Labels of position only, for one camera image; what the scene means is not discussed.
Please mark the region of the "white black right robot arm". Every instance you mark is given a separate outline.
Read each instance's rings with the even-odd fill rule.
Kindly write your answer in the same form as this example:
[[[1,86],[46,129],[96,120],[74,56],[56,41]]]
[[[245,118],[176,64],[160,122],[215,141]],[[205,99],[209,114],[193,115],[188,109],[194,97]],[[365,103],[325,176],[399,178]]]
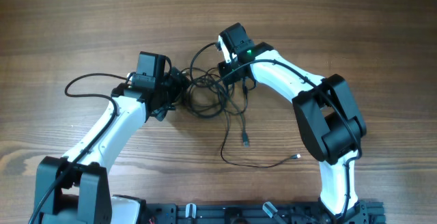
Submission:
[[[358,201],[354,163],[362,156],[367,127],[346,80],[311,74],[284,59],[273,46],[255,44],[236,23],[218,35],[224,60],[218,64],[226,85],[245,78],[264,84],[289,100],[302,142],[320,164],[320,201],[336,219]]]

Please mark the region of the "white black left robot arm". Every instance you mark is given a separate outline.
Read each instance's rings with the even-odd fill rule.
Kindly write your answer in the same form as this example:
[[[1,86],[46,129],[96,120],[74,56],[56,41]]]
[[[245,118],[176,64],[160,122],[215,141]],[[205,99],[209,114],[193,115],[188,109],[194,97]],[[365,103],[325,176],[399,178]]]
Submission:
[[[131,136],[150,117],[163,120],[186,87],[167,56],[140,52],[137,69],[106,96],[109,105],[89,132],[38,165],[30,223],[157,223],[144,199],[112,195],[108,174]]]

